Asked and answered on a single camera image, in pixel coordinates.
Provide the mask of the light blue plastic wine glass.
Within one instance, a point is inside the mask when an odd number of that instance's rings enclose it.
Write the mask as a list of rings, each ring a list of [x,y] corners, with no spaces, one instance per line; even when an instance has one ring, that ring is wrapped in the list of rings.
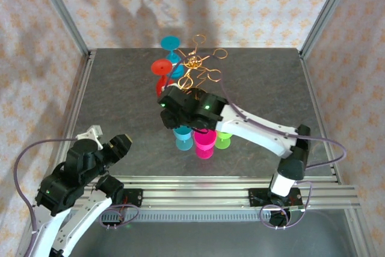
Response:
[[[176,147],[181,151],[190,150],[194,144],[192,135],[192,129],[187,126],[180,126],[173,129],[174,136],[176,137]]]

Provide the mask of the pink plastic wine glass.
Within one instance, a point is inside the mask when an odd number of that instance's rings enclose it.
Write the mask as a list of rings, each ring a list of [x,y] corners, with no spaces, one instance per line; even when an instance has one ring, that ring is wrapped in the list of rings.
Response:
[[[194,132],[193,139],[196,145],[196,155],[200,159],[209,159],[214,154],[214,146],[217,140],[216,131]]]

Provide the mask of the green plastic wine glass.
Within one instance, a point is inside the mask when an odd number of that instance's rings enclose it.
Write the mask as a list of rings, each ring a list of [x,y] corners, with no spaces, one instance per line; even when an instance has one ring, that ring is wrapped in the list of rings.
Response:
[[[217,139],[215,142],[215,147],[221,150],[227,149],[231,144],[231,137],[232,137],[232,134],[230,133],[217,131]]]

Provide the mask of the red plastic wine glass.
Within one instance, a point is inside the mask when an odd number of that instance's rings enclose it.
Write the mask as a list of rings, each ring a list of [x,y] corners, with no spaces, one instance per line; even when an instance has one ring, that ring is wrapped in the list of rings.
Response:
[[[156,95],[160,97],[162,91],[161,86],[166,85],[168,80],[168,74],[172,71],[172,62],[168,59],[159,59],[153,62],[151,65],[151,71],[154,75],[158,75],[159,79],[156,84]]]

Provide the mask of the teal blue plastic wine glass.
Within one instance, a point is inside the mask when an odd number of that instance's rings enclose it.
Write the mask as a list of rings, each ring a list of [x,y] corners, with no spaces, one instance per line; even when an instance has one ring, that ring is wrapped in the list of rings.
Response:
[[[168,51],[166,59],[171,61],[173,67],[181,60],[181,57],[175,53],[175,50],[179,48],[179,46],[180,40],[176,36],[166,36],[161,40],[161,48]],[[184,72],[184,67],[180,64],[177,69],[174,69],[171,78],[177,80],[184,75]]]

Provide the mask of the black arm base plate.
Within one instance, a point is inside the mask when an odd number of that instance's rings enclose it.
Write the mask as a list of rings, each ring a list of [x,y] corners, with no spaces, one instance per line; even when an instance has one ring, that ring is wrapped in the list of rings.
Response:
[[[248,201],[250,207],[263,207],[273,204],[267,188],[249,188]]]
[[[143,201],[143,189],[140,188],[124,188],[122,194],[122,203],[141,207]]]

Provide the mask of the aluminium table side rail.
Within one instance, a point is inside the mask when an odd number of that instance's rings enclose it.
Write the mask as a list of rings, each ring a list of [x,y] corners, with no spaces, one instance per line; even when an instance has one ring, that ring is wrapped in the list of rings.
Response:
[[[70,138],[73,136],[76,120],[78,118],[96,52],[97,50],[93,49],[88,53],[88,55],[82,57],[77,69],[69,101],[64,112],[64,125],[62,133],[64,138]]]
[[[316,132],[313,132],[312,136],[331,139],[331,137],[328,135],[324,122],[324,116],[322,115],[319,101],[316,97],[316,91],[310,76],[310,70],[306,64],[306,60],[302,56],[302,53],[299,52],[298,55],[301,61],[301,67],[303,69],[304,77],[306,79],[306,84],[309,89],[310,98],[312,100],[312,105],[317,120]],[[313,160],[310,161],[310,164],[319,164],[326,161],[332,161],[333,159],[341,156],[340,147],[334,149],[331,143],[322,141],[312,141],[312,150],[310,153],[311,156],[313,156]],[[339,185],[343,184],[343,180],[338,168],[338,163],[330,163],[327,165],[319,166],[317,168],[312,168],[308,171],[308,173],[310,176],[316,176],[316,174],[330,176],[331,179],[337,182]]]

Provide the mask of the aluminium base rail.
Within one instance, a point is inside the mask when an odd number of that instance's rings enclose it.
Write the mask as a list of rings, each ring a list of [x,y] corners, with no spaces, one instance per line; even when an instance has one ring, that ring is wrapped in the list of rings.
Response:
[[[119,176],[125,188],[143,190],[145,210],[249,209],[248,190],[266,188],[268,178],[235,176]],[[348,209],[360,206],[353,185],[341,185],[334,176],[306,177],[298,185],[303,202],[312,209]]]

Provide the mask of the aluminium frame post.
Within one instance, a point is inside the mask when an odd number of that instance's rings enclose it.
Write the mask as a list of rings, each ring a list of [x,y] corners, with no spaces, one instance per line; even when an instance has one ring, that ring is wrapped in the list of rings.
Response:
[[[89,56],[90,50],[87,48],[87,45],[85,44],[85,41],[79,32],[78,27],[76,26],[75,21],[73,20],[72,16],[70,15],[70,12],[68,11],[65,3],[63,0],[50,0],[52,5],[54,6],[55,10],[57,11],[59,17],[64,23],[64,26],[68,29],[72,39],[75,41],[75,44],[81,51],[82,55]]]
[[[337,8],[340,0],[326,0],[322,9],[316,18],[315,23],[313,24],[302,48],[299,50],[299,55],[301,59],[305,59],[311,53],[316,42],[320,38],[325,26],[328,24],[329,20],[333,16],[335,9]]]

